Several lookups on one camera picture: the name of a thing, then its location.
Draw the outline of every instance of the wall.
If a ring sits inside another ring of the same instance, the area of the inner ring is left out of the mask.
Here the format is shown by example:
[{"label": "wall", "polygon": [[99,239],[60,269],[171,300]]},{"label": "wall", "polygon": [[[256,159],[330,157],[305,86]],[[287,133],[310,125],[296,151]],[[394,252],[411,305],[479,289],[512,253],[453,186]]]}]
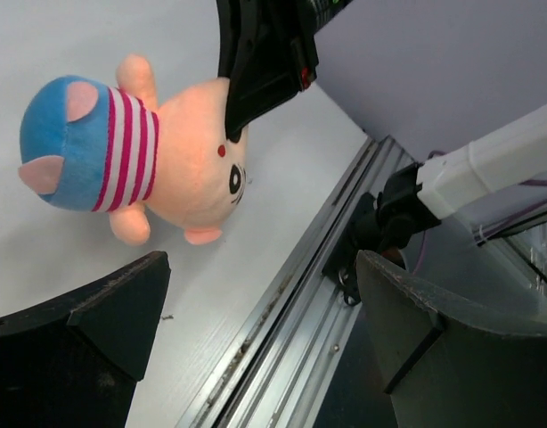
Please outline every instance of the wall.
[{"label": "wall", "polygon": [[[356,0],[317,43],[322,88],[419,160],[547,103],[547,0]],[[545,194],[508,189],[464,213],[481,222]]]}]

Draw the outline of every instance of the white table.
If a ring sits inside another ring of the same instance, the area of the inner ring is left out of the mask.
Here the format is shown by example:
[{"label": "white table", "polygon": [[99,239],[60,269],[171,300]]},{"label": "white table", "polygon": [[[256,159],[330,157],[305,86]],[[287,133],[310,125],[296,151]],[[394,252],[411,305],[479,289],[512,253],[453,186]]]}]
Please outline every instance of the white table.
[{"label": "white table", "polygon": [[337,184],[365,135],[317,86],[250,128],[249,185],[223,238],[203,247],[155,219],[129,248],[108,219],[47,206],[17,178],[18,129],[45,82],[75,73],[114,83],[145,54],[159,97],[216,75],[214,0],[0,2],[0,316],[104,276],[151,250],[173,273],[128,426],[174,427]]}]

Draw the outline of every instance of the striped shirt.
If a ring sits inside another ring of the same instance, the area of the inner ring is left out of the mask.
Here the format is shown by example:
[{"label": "striped shirt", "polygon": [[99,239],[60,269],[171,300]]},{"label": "striped shirt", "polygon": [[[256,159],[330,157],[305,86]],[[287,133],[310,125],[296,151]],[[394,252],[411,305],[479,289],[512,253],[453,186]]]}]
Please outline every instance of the striped shirt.
[{"label": "striped shirt", "polygon": [[110,116],[102,190],[93,211],[113,211],[151,194],[157,166],[159,118],[143,102],[108,88]]}]

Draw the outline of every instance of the plush toy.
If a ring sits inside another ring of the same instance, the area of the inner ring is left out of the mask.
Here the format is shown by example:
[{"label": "plush toy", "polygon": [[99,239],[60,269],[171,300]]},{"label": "plush toy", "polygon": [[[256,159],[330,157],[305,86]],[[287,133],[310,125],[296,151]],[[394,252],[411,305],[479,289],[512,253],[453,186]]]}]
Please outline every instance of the plush toy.
[{"label": "plush toy", "polygon": [[149,238],[145,206],[189,243],[215,241],[246,186],[248,129],[237,143],[225,137],[229,80],[158,106],[151,65],[130,55],[117,82],[67,76],[45,85],[20,126],[20,179],[55,207],[108,212],[128,244]]}]

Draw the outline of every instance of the pink plush toy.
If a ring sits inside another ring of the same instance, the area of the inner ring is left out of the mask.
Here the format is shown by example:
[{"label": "pink plush toy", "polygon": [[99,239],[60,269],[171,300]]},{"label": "pink plush toy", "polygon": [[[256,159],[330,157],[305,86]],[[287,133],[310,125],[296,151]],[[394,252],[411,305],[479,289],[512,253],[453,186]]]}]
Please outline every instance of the pink plush toy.
[{"label": "pink plush toy", "polygon": [[189,243],[215,241],[246,185],[248,129],[225,137],[229,81],[191,86],[158,105],[151,65],[130,55],[118,88],[67,76],[44,86],[20,126],[21,180],[67,210],[102,211],[121,241],[149,239],[149,207]]}]

